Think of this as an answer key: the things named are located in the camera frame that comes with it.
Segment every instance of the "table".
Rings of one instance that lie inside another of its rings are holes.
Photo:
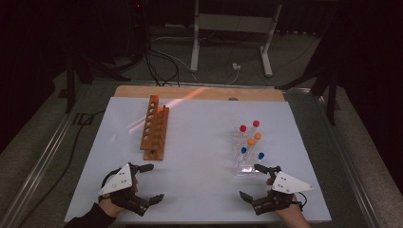
[[[118,217],[119,222],[239,224],[278,221],[273,213],[257,217],[252,207],[239,197],[239,191],[256,198],[265,196],[267,176],[245,178],[231,173],[233,163],[228,134],[233,126],[251,116],[260,119],[261,127],[270,126],[261,130],[263,137],[267,136],[262,143],[270,147],[269,159],[262,164],[280,165],[284,172],[311,183],[315,190],[305,193],[308,198],[305,217],[310,221],[331,219],[293,114],[279,91],[123,85],[109,102],[65,220],[81,216],[89,209],[109,171],[125,162],[148,163],[142,160],[143,151],[139,145],[142,119],[151,94],[160,95],[160,105],[171,109],[165,157],[163,161],[152,162],[155,165],[152,172],[136,177],[140,197],[158,194],[165,194],[165,197],[159,204],[151,206],[143,217],[124,212]],[[229,98],[239,101],[225,101]],[[194,115],[192,110],[198,111],[201,106],[209,111]],[[228,115],[242,110],[248,111],[244,115]]]

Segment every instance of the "sleeve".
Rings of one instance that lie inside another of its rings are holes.
[[[89,212],[82,217],[73,218],[65,225],[65,228],[107,228],[115,219],[94,203]]]

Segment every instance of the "wooden test tube rack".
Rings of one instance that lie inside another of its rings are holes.
[[[143,159],[146,161],[161,161],[163,159],[169,107],[165,105],[159,107],[159,101],[158,95],[151,95],[148,102],[142,143],[140,144],[140,149],[144,150]]]

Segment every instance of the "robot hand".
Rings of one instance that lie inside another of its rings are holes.
[[[267,183],[272,185],[272,189],[268,191],[267,197],[261,199],[253,200],[251,196],[240,191],[240,197],[252,204],[257,216],[266,212],[287,208],[292,203],[299,204],[302,210],[301,202],[293,201],[293,197],[296,192],[314,189],[310,184],[281,172],[279,166],[269,168],[260,164],[255,164],[254,166],[261,173],[269,173],[270,179]]]
[[[163,194],[149,200],[142,199],[136,196],[135,191],[131,188],[132,180],[135,180],[137,172],[143,173],[153,169],[153,164],[139,166],[129,162],[124,167],[111,171],[104,178],[102,189],[99,192],[99,200],[103,199],[105,194],[109,194],[112,203],[143,216],[148,207],[163,200]]]

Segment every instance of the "white table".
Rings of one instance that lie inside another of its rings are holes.
[[[120,214],[122,223],[205,224],[267,223],[274,213],[256,216],[239,191],[258,199],[266,196],[268,176],[235,177],[232,174],[231,133],[240,124],[260,121],[262,164],[281,169],[306,181],[315,190],[305,192],[304,216],[309,221],[330,220],[313,167],[286,102],[172,100],[163,161],[154,170],[138,174],[139,193],[148,199],[164,194],[143,217]],[[148,98],[111,98],[86,161],[65,220],[80,217],[97,200],[104,177],[127,162],[146,164],[140,141]]]

